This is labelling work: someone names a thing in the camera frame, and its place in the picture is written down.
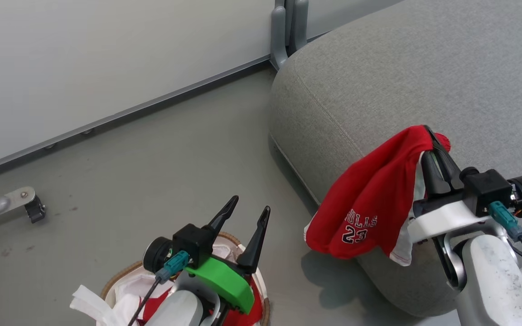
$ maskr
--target laundry basket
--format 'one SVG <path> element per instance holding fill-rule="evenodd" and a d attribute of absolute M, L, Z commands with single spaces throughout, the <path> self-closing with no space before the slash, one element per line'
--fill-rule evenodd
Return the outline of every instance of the laundry basket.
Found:
<path fill-rule="evenodd" d="M 241 244 L 241 242 L 236 238 L 230 235 L 229 233 L 220 232 L 217 239 L 215 239 L 215 243 L 213 244 L 213 250 L 221 250 L 225 254 L 227 254 L 226 259 L 232 262 L 235 262 L 239 254 L 242 254 L 245 250 L 245 246 Z M 130 265 L 128 268 L 125 268 L 118 274 L 116 274 L 106 286 L 102 289 L 100 293 L 100 297 L 108 303 L 110 307 L 114 307 L 116 304 L 116 287 L 120 283 L 124 283 L 127 279 L 132 277 L 137 277 L 141 274 L 153 275 L 151 272 L 145 270 L 142 266 L 142 262 L 136 262 Z M 261 276 L 261 272 L 257 269 L 257 272 L 252 275 L 253 283 L 255 284 L 257 293 L 259 296 L 255 297 L 255 301 L 259 300 L 261 302 L 261 319 L 253 325 L 256 326 L 267 326 L 269 325 L 269 316 L 270 316 L 270 305 L 269 298 L 267 297 L 267 288 L 265 287 L 265 282 L 263 281 L 263 277 Z"/>

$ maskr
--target white board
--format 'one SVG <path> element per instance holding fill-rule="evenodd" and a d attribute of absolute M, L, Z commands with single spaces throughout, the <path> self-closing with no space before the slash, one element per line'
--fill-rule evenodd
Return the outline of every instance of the white board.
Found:
<path fill-rule="evenodd" d="M 308 37 L 397 0 L 311 0 Z M 273 0 L 0 0 L 0 163 L 269 54 Z"/>

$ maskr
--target gray ottoman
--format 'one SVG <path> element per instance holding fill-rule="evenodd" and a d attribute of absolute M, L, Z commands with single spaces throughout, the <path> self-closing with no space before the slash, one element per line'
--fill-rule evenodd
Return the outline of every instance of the gray ottoman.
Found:
<path fill-rule="evenodd" d="M 522 1 L 404 0 L 289 58 L 271 101 L 270 134 L 317 202 L 351 163 L 416 124 L 447 135 L 461 168 L 520 176 Z M 414 245 L 407 268 L 381 250 L 358 260 L 402 310 L 454 309 L 431 243 Z"/>

